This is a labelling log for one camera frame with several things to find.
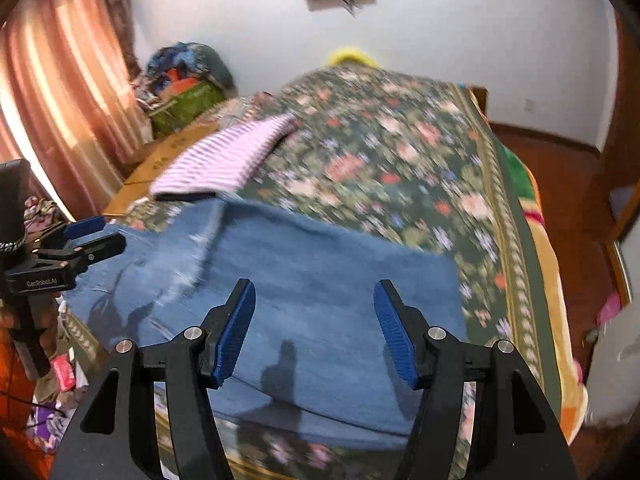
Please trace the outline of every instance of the metal screw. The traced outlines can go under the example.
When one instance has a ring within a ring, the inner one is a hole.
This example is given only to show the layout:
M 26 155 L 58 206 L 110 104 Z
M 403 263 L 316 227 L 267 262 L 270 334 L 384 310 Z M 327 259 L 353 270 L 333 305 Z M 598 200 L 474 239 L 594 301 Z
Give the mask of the metal screw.
M 202 335 L 202 329 L 199 326 L 190 326 L 184 331 L 184 336 L 187 339 L 197 339 Z
M 503 339 L 501 341 L 498 341 L 498 350 L 503 354 L 510 354 L 511 352 L 513 352 L 513 344 L 511 343 L 511 341 Z
M 445 338 L 445 336 L 447 335 L 447 332 L 443 328 L 440 328 L 439 326 L 432 326 L 427 332 L 427 334 L 429 334 L 429 337 L 431 339 L 440 341 L 441 339 Z
M 133 348 L 133 343 L 128 339 L 123 339 L 116 345 L 116 352 L 120 354 L 126 354 L 132 348 Z

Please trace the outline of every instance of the floral bedspread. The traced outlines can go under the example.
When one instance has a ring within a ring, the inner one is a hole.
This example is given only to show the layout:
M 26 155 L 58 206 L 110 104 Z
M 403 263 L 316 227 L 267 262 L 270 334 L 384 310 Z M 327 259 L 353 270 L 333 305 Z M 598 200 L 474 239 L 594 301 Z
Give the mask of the floral bedspread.
M 540 265 L 502 145 L 470 93 L 426 78 L 341 66 L 304 76 L 251 115 L 285 111 L 296 115 L 300 132 L 274 150 L 241 196 L 450 256 L 458 266 L 468 340 L 511 339 L 559 415 Z M 140 205 L 125 222 L 161 230 L 175 205 Z M 466 467 L 473 414 L 468 384 L 452 478 Z M 221 420 L 218 429 L 236 478 L 392 478 L 402 456 L 401 450 L 329 448 Z M 170 462 L 170 447 L 163 449 Z

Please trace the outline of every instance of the pink curtain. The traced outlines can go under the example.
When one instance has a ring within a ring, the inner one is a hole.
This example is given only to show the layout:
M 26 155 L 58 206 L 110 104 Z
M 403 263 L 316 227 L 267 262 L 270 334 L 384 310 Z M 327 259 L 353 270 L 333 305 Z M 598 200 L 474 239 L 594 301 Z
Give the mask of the pink curtain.
M 150 138 L 105 0 L 18 4 L 0 32 L 0 110 L 76 218 L 100 214 Z
M 24 155 L 15 143 L 14 136 L 12 136 L 4 122 L 4 117 L 0 113 L 0 162 L 7 162 L 16 158 L 24 158 Z M 33 171 L 29 179 L 29 195 L 38 198 L 50 198 L 49 193 L 42 187 Z

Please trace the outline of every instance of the striped fabric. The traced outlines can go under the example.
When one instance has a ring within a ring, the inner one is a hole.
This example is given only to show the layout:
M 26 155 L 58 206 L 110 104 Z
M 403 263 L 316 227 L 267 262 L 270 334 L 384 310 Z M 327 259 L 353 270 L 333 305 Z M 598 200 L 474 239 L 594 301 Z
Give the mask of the striped fabric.
M 149 187 L 154 198 L 236 192 L 276 143 L 297 129 L 292 114 L 241 123 L 211 134 L 181 153 Z

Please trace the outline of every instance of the blue denim fabric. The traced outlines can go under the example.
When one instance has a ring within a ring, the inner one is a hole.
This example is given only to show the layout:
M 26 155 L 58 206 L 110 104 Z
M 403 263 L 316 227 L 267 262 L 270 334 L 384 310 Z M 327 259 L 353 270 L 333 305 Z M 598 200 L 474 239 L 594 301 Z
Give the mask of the blue denim fabric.
M 456 266 L 445 256 L 232 199 L 190 205 L 162 234 L 108 228 L 125 234 L 127 250 L 65 294 L 107 348 L 125 337 L 167 340 L 200 324 L 239 278 L 255 283 L 233 377 L 210 394 L 214 413 L 228 420 L 334 446 L 401 447 L 420 392 L 388 356 L 372 306 L 380 279 L 430 324 L 466 340 Z

